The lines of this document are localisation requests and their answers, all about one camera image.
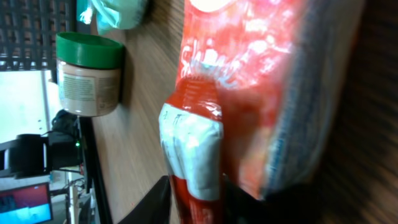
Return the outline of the light blue tissue pack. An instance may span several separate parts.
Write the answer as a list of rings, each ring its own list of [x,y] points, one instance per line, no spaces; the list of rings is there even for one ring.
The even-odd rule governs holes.
[[[112,30],[129,30],[141,24],[149,0],[77,0],[76,19],[90,25],[96,18],[99,35]]]

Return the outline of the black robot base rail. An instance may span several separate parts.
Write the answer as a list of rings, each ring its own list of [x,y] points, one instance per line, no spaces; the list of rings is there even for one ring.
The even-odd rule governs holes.
[[[101,164],[96,147],[95,132],[91,118],[79,117],[79,129],[81,143],[83,145],[83,157],[85,158],[86,173],[92,181],[95,189],[96,202],[99,211],[100,223],[112,224],[111,211],[109,209],[106,187],[101,171]]]

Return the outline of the red snack sachet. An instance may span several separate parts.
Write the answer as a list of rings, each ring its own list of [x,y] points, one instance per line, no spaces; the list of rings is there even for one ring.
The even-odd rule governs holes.
[[[216,83],[181,79],[159,115],[164,152],[181,223],[222,223],[223,123]]]

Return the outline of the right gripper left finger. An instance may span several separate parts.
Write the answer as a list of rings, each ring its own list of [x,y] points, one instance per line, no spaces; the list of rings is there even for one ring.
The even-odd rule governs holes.
[[[119,224],[169,224],[170,208],[171,186],[164,175]]]

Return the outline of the pink white tissue pack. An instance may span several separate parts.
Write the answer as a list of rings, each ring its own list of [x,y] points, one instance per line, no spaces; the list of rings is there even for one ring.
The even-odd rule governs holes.
[[[311,178],[363,0],[192,1],[177,77],[216,80],[224,171],[258,200]]]

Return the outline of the small jar green lid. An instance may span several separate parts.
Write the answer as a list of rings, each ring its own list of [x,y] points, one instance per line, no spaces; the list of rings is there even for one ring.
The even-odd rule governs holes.
[[[124,45],[98,35],[56,35],[58,95],[62,108],[78,116],[104,116],[119,102]]]

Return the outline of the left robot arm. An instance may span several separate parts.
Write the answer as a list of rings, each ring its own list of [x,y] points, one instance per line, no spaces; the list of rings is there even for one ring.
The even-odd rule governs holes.
[[[44,134],[20,134],[1,144],[1,177],[48,175],[83,163],[78,116],[60,110]]]

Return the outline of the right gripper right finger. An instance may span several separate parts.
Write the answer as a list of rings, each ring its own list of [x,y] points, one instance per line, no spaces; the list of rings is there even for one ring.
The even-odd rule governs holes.
[[[293,185],[260,201],[227,177],[223,178],[223,183],[225,223],[317,223],[321,217],[322,200],[311,184]]]

